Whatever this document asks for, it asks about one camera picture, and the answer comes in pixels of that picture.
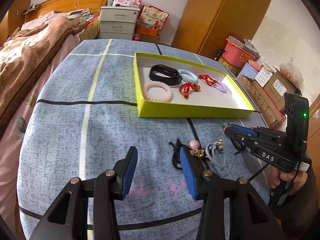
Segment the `right hand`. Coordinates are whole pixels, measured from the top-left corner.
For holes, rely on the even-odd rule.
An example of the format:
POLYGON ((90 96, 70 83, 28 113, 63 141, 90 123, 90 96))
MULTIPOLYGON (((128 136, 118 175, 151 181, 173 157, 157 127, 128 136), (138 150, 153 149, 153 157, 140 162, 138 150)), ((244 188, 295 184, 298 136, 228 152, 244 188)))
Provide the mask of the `right hand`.
POLYGON ((293 181, 292 188, 289 192, 289 195, 293 195, 297 193, 306 183, 308 174, 305 172, 299 171, 295 176, 296 172, 293 171, 291 173, 280 172, 277 168, 271 167, 270 175, 269 175, 269 186, 272 189, 275 189, 280 185, 280 181, 293 181))

